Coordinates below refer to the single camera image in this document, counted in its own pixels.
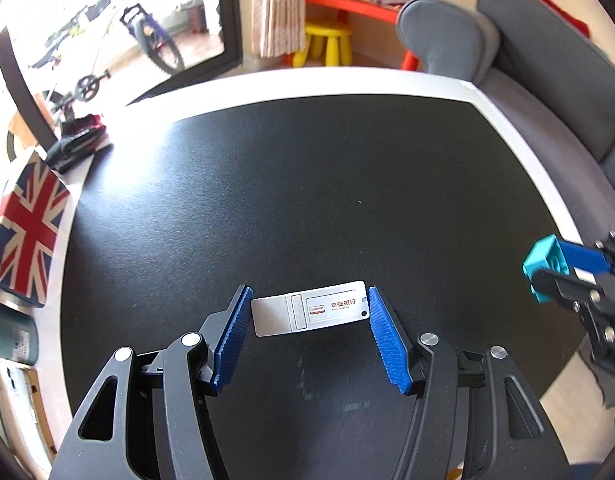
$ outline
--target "bicycle wheel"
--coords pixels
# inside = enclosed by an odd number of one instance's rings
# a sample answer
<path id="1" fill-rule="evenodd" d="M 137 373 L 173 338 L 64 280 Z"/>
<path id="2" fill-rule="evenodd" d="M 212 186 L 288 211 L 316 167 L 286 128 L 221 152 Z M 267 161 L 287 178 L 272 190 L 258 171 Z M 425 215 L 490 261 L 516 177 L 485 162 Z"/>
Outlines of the bicycle wheel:
<path id="1" fill-rule="evenodd" d="M 147 17 L 134 22 L 134 37 L 141 50 L 163 72 L 175 75 L 185 70 L 184 58 L 170 35 Z"/>

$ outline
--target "blue gripper part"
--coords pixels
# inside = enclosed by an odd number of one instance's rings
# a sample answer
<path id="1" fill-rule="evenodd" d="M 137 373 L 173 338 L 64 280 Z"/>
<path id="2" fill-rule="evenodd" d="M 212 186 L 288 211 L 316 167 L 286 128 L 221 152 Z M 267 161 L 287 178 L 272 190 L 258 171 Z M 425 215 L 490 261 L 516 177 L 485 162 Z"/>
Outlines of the blue gripper part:
<path id="1" fill-rule="evenodd" d="M 214 354 L 215 368 L 210 386 L 217 394 L 220 393 L 223 386 L 232 382 L 236 361 L 250 328 L 250 320 L 252 319 L 250 303 L 253 296 L 252 289 L 246 287 L 235 306 L 230 322 L 226 326 Z"/>
<path id="2" fill-rule="evenodd" d="M 605 259 L 605 255 L 601 251 L 588 249 L 582 245 L 572 244 L 564 240 L 559 240 L 558 245 L 561 247 L 565 261 L 570 267 L 587 270 L 592 274 L 602 274 L 612 270 L 612 266 Z"/>
<path id="3" fill-rule="evenodd" d="M 379 347 L 387 377 L 392 384 L 398 386 L 398 391 L 405 395 L 412 386 L 407 348 L 375 286 L 369 288 L 367 299 L 369 326 Z"/>
<path id="4" fill-rule="evenodd" d="M 530 280 L 534 272 L 539 269 L 569 274 L 570 267 L 586 270 L 592 274 L 602 274 L 612 270 L 612 266 L 600 251 L 559 240 L 556 235 L 550 235 L 536 242 L 523 262 L 523 272 Z M 537 292 L 533 286 L 531 289 L 539 303 L 551 299 Z"/>

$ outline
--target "union jack pattern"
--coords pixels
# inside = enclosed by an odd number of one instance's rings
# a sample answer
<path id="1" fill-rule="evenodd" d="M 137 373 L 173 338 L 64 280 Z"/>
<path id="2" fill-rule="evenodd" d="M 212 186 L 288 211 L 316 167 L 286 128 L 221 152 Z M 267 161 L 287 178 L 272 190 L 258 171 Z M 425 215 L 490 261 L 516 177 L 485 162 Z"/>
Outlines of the union jack pattern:
<path id="1" fill-rule="evenodd" d="M 54 245 L 70 192 L 32 152 L 0 205 L 0 288 L 43 306 Z"/>

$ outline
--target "curtain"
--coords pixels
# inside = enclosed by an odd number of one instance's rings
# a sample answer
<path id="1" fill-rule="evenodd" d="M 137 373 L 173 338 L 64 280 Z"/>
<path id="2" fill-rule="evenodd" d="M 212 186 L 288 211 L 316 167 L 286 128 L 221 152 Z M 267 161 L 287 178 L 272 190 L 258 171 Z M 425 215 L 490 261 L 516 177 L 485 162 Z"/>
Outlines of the curtain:
<path id="1" fill-rule="evenodd" d="M 305 47 L 306 0 L 252 0 L 252 50 L 276 57 Z"/>

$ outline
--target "orange table edge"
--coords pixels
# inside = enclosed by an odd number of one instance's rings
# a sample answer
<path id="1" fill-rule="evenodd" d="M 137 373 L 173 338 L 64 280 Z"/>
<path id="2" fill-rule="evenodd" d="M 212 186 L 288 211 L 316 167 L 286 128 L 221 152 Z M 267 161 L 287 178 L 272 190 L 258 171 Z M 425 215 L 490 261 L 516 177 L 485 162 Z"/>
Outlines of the orange table edge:
<path id="1" fill-rule="evenodd" d="M 306 3 L 338 9 L 339 20 L 342 22 L 347 22 L 347 12 L 362 14 L 363 16 L 388 22 L 392 25 L 396 25 L 396 18 L 398 17 L 398 10 L 372 4 L 364 0 L 306 0 Z M 406 51 L 401 63 L 401 70 L 415 71 L 418 64 L 418 58 L 411 52 Z"/>

